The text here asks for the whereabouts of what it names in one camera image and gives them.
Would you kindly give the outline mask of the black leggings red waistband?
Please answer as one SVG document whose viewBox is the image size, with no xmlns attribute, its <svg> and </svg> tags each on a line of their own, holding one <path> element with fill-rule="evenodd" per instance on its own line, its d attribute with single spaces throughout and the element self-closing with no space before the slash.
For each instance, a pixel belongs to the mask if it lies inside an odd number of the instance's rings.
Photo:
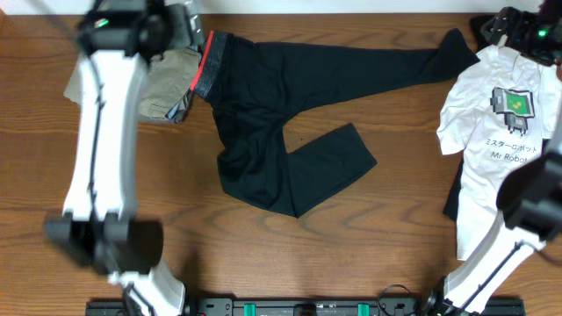
<svg viewBox="0 0 562 316">
<path fill-rule="evenodd" d="M 376 161 L 350 124 L 288 152 L 287 122 L 324 105 L 447 81 L 477 62 L 457 29 L 438 47 L 415 50 L 259 43 L 213 31 L 191 91 L 212 107 L 226 194 L 298 218 Z"/>
</svg>

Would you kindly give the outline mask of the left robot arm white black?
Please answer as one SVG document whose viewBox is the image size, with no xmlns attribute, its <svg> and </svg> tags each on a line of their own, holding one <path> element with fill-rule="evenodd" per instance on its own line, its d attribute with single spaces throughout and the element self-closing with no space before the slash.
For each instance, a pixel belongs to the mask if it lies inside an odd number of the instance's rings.
<svg viewBox="0 0 562 316">
<path fill-rule="evenodd" d="M 77 28 L 83 102 L 76 161 L 62 214 L 44 230 L 77 266 L 121 289 L 128 315 L 198 312 L 163 260 L 161 222 L 136 217 L 135 155 L 151 60 L 203 42 L 190 1 L 96 1 Z"/>
</svg>

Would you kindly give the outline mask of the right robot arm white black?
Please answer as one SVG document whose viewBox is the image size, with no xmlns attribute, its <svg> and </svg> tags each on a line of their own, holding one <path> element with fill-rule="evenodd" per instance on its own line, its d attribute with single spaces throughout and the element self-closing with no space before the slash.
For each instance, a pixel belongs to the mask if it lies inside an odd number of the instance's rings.
<svg viewBox="0 0 562 316">
<path fill-rule="evenodd" d="M 506 7 L 440 112 L 441 152 L 461 154 L 446 214 L 459 267 L 424 315 L 480 315 L 497 288 L 561 232 L 561 4 Z"/>
</svg>

